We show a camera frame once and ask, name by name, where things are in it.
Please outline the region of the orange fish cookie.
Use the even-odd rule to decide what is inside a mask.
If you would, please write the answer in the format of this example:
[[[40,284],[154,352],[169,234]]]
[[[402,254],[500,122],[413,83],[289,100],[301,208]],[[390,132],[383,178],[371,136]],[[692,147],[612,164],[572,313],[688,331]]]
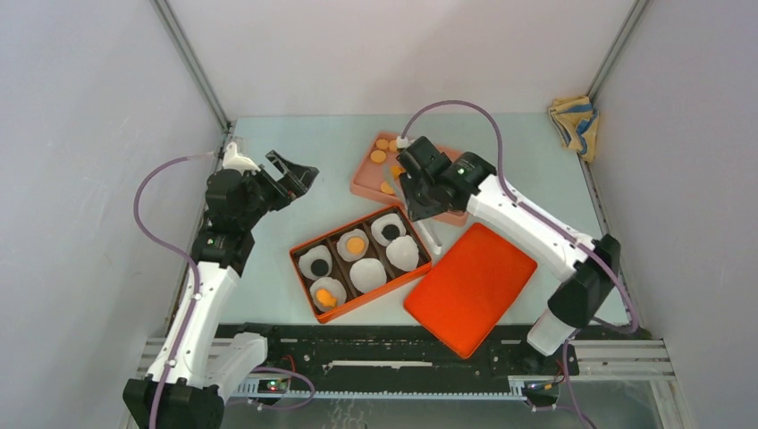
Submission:
[[[390,167],[392,178],[396,181],[404,172],[405,169],[400,165],[393,165]]]
[[[327,289],[316,291],[316,303],[322,311],[329,311],[336,308],[339,300]]]

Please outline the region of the pink cookie tray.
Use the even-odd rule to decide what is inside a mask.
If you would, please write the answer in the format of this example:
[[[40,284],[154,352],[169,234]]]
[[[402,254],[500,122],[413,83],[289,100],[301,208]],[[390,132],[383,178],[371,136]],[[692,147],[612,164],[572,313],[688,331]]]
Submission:
[[[357,170],[353,174],[350,182],[350,192],[356,196],[372,200],[384,205],[399,205],[400,201],[395,195],[386,195],[380,191],[380,185],[385,181],[382,175],[382,167],[387,165],[400,165],[397,161],[397,153],[390,150],[385,151],[387,159],[383,164],[375,164],[370,160],[372,151],[377,150],[375,142],[378,139],[387,139],[389,141],[396,139],[400,134],[398,132],[380,131],[372,139],[366,154],[361,159]]]

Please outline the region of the black round cookie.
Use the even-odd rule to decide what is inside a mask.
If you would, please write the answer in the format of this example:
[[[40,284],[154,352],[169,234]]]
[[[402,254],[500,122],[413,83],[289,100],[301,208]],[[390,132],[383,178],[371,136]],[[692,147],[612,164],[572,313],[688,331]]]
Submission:
[[[324,277],[331,272],[331,265],[324,259],[316,259],[311,263],[310,271],[316,278]]]
[[[398,237],[402,235],[403,235],[402,230],[396,224],[389,223],[389,224],[386,224],[382,228],[382,236],[388,242],[392,242],[393,240],[396,240]]]

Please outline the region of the orange compartment box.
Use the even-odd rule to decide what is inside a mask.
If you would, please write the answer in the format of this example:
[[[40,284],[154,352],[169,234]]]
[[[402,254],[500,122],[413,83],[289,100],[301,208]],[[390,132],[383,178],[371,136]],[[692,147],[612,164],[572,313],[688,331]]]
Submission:
[[[292,248],[289,256],[320,324],[423,277],[433,262],[398,206],[329,231]]]

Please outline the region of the orange box lid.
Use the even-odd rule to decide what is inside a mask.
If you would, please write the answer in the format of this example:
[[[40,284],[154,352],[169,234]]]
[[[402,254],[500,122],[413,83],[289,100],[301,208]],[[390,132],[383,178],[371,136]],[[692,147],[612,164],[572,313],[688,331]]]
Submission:
[[[470,226],[408,294],[404,309],[462,359],[517,300],[537,262],[481,223]]]

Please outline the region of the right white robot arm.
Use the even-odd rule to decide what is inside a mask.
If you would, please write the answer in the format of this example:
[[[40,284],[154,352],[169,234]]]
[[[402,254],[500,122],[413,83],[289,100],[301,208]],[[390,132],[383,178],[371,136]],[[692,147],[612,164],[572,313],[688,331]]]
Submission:
[[[620,244],[606,234],[596,240],[573,230],[502,181],[494,165],[465,152],[450,159],[428,138],[396,139],[404,172],[400,187],[413,221],[445,212],[465,212],[515,243],[560,281],[526,335],[521,365],[541,374],[556,351],[596,316],[619,282]]]

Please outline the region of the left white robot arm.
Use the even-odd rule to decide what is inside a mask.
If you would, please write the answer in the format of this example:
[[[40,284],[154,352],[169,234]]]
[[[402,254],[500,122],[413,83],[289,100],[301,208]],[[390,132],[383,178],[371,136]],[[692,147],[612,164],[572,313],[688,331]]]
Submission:
[[[167,167],[182,163],[181,158],[151,172],[133,201],[142,232],[184,259],[190,271],[156,359],[142,378],[130,379],[123,390],[126,408],[140,428],[218,428],[227,402],[248,375],[256,368],[272,372],[282,361],[282,347],[253,332],[235,335],[215,360],[209,356],[223,308],[254,246],[254,226],[264,215],[306,195],[319,171],[290,162],[274,150],[266,158],[281,173],[279,179],[234,147],[221,158],[220,169],[206,181],[203,224],[190,251],[158,238],[140,217],[140,199],[148,183]]]

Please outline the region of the yellow blue cloth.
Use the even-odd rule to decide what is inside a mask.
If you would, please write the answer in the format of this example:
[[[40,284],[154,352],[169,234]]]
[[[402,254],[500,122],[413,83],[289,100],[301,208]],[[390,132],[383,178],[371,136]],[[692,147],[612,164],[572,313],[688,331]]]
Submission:
[[[547,113],[561,145],[584,161],[595,159],[600,113],[588,96],[556,97]]]

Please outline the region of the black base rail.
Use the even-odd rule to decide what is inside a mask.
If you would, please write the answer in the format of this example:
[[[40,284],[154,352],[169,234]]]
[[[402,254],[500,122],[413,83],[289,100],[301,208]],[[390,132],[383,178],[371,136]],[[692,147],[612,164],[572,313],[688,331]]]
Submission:
[[[514,382],[579,373],[573,349],[526,352],[526,326],[495,328],[470,357],[459,357],[420,326],[224,324],[217,337],[253,332],[267,361],[305,375],[320,393],[498,394]]]

